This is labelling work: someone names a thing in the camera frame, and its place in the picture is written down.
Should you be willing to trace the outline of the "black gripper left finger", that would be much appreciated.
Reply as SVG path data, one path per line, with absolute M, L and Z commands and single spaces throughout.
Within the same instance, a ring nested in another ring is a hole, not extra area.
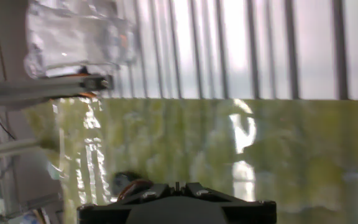
M 109 205 L 82 205 L 77 208 L 77 224 L 125 223 L 133 209 L 148 202 L 174 196 L 176 187 L 168 184 L 131 183 Z

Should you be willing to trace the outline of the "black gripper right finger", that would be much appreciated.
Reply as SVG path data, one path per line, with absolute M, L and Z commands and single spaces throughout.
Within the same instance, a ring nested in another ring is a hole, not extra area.
M 274 224 L 276 202 L 272 200 L 245 201 L 237 197 L 203 187 L 198 182 L 180 188 L 180 195 L 217 205 L 229 223 Z

